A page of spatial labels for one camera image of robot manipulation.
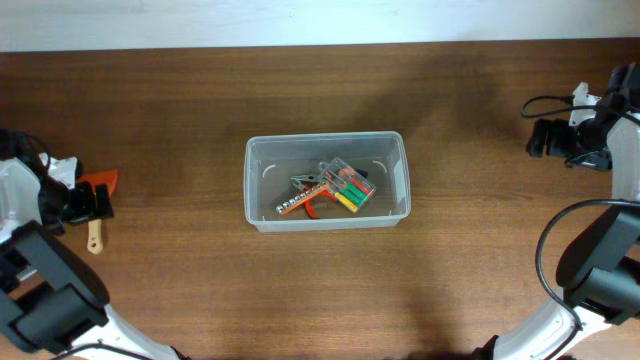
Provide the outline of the orange scraper wooden handle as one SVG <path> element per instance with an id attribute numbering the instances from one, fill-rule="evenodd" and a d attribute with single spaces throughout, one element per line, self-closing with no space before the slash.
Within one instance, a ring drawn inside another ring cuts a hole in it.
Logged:
<path id="1" fill-rule="evenodd" d="M 94 255 L 100 254 L 104 249 L 102 223 L 105 219 L 114 217 L 111 198 L 116 190 L 118 179 L 117 170 L 108 170 L 83 175 L 76 180 L 76 187 L 82 183 L 88 183 L 96 197 L 98 214 L 88 222 L 87 240 L 87 249 Z"/>

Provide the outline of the orange socket bit rail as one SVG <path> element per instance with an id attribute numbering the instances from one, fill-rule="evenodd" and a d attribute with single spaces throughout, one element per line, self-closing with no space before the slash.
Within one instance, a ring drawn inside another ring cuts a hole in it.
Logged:
<path id="1" fill-rule="evenodd" d="M 302 208 L 311 219 L 317 219 L 318 216 L 312 209 L 311 201 L 320 195 L 328 195 L 329 187 L 330 185 L 326 181 L 300 182 L 299 192 L 289 200 L 277 205 L 275 210 L 279 215 L 287 215 L 293 210 Z"/>

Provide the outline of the small red-handled pliers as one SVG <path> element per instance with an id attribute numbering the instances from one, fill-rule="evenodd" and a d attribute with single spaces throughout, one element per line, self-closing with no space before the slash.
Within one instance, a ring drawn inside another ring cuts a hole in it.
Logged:
<path id="1" fill-rule="evenodd" d="M 291 177 L 290 181 L 298 192 L 283 204 L 283 207 L 287 206 L 285 213 L 302 207 L 309 218 L 318 220 L 319 216 L 312 208 L 312 200 L 317 197 L 326 197 L 333 202 L 337 201 L 329 191 L 329 182 L 320 175 L 296 175 Z"/>

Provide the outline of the clear case coloured tubes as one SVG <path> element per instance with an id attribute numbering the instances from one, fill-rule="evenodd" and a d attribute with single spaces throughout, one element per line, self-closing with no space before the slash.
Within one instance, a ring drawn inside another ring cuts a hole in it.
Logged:
<path id="1" fill-rule="evenodd" d="M 328 192 L 352 213 L 358 213 L 376 193 L 376 187 L 341 158 L 320 162 L 319 176 L 329 183 Z"/>

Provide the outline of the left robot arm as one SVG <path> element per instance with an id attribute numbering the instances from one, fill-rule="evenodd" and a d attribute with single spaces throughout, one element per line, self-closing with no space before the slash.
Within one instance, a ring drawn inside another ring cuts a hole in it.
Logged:
<path id="1" fill-rule="evenodd" d="M 1 132 L 1 333 L 26 353 L 56 359 L 181 360 L 121 317 L 96 272 L 60 238 L 87 225 L 87 248 L 103 249 L 117 171 L 86 175 L 38 138 Z"/>

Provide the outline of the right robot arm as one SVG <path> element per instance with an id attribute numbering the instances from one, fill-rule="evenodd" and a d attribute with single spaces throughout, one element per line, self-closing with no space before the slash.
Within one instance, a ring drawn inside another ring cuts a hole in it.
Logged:
<path id="1" fill-rule="evenodd" d="M 475 349 L 474 359 L 562 359 L 583 339 L 639 316 L 639 66 L 615 68 L 603 96 L 580 83 L 561 97 L 566 120 L 553 110 L 534 115 L 527 153 L 561 158 L 568 168 L 612 174 L 612 196 L 575 203 L 545 226 L 534 257 L 549 299 L 518 327 Z M 556 267 L 556 289 L 542 266 L 546 240 L 570 213 L 591 206 L 604 212 L 565 249 Z"/>

